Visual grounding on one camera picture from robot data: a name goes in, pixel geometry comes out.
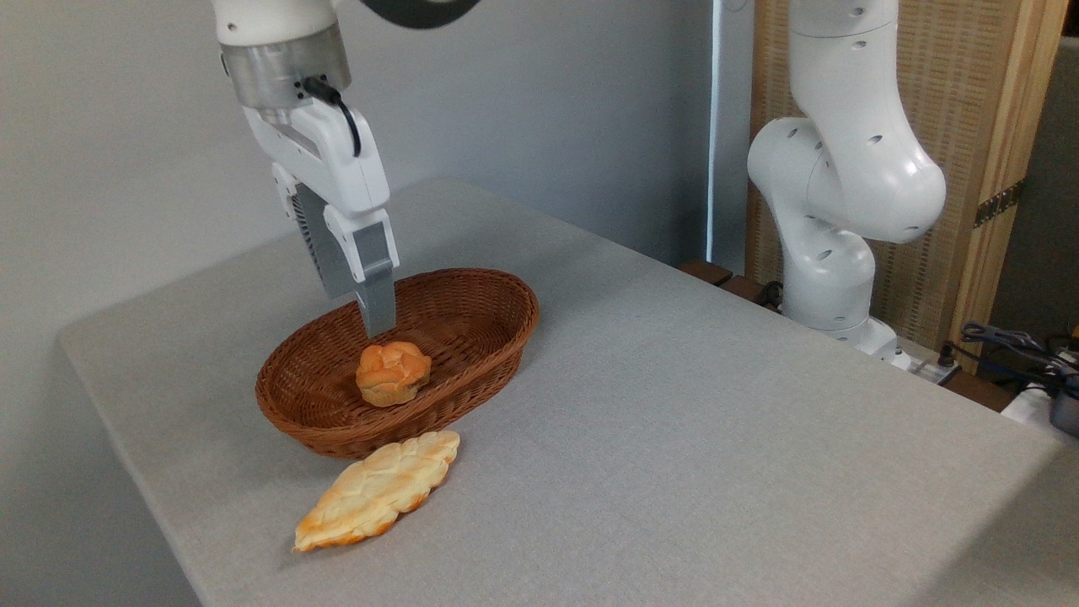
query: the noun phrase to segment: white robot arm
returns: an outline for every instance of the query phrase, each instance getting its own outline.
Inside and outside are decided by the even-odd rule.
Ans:
[[[791,0],[791,92],[808,118],[750,147],[783,248],[783,314],[903,367],[869,316],[875,263],[861,236],[903,243],[944,206],[944,175],[911,130],[896,79],[898,0]]]
[[[341,99],[351,75],[340,0],[211,1],[221,61],[323,286],[330,296],[355,291],[369,335],[393,329],[390,187],[367,121]],[[364,0],[413,28],[446,25],[477,1]]]

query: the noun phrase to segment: round bread roll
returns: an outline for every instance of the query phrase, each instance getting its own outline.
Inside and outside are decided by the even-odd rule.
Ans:
[[[425,357],[415,344],[368,346],[359,356],[356,386],[364,400],[375,408],[411,401],[429,380],[431,357]]]

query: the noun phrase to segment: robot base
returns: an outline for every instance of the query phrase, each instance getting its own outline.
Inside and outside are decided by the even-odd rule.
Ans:
[[[896,332],[872,317],[855,328],[853,331],[822,331],[821,333],[903,371],[911,368],[911,357],[899,347]]]

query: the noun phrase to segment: oval basket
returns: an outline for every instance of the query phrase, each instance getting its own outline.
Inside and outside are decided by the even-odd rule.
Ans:
[[[397,327],[373,341],[353,301],[270,355],[255,396],[271,424],[317,454],[346,459],[441,430],[509,383],[540,320],[532,289],[497,270],[438,270],[398,280],[395,291]],[[404,405],[373,408],[356,387],[356,367],[364,348],[390,342],[411,342],[431,357],[431,382]]]

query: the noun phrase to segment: gray tablecloth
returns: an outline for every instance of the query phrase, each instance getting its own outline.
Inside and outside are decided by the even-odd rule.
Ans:
[[[543,319],[387,534],[295,555],[346,463],[258,411],[326,301],[290,236],[62,344],[201,599],[241,605],[1077,605],[1079,457],[733,294],[451,181],[394,196],[401,274],[492,266]]]

